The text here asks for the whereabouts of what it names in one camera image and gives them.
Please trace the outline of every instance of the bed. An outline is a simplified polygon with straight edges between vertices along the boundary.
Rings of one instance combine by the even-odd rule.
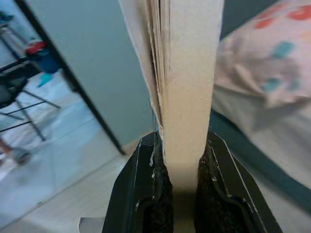
[[[226,0],[221,39],[275,2]],[[254,175],[283,231],[311,232],[311,101],[268,109],[214,86],[210,129]]]

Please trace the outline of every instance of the red spot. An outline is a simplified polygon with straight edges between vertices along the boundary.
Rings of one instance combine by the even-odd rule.
[[[258,19],[261,19],[258,23],[255,24],[256,29],[262,29],[270,26],[275,20],[275,17],[272,17],[272,15],[278,11],[280,11],[284,6],[287,5],[287,2],[283,2],[280,4],[277,4],[273,7],[270,7],[268,10],[265,12],[261,13],[258,16]]]
[[[297,10],[290,12],[287,17],[293,20],[311,19],[311,5],[301,6]]]
[[[275,21],[275,18],[267,18],[255,24],[256,29],[262,29],[270,26]]]

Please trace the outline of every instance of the pillow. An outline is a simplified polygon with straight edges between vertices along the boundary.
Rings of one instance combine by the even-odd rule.
[[[311,0],[281,0],[219,45],[215,85],[268,108],[311,97]]]

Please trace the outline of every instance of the book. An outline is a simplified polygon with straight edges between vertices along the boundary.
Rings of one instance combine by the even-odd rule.
[[[207,139],[223,3],[121,0],[163,140],[178,233],[195,232],[197,170]]]

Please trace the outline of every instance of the red object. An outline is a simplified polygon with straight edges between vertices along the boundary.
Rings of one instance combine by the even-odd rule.
[[[45,47],[46,47],[46,44],[43,41],[31,42],[27,45],[27,49],[25,50],[25,52],[27,54],[33,55]]]
[[[267,18],[256,23],[255,28],[261,29],[270,26],[276,18]]]
[[[276,17],[272,17],[274,13],[282,10],[284,6],[286,6],[287,3],[280,3],[270,9],[268,9],[266,12],[261,13],[258,16],[258,19],[261,19],[258,21],[258,23],[255,24],[256,29],[262,29],[265,27],[270,26],[275,20]]]
[[[287,17],[294,20],[311,19],[311,5],[301,6],[299,9],[289,13]]]

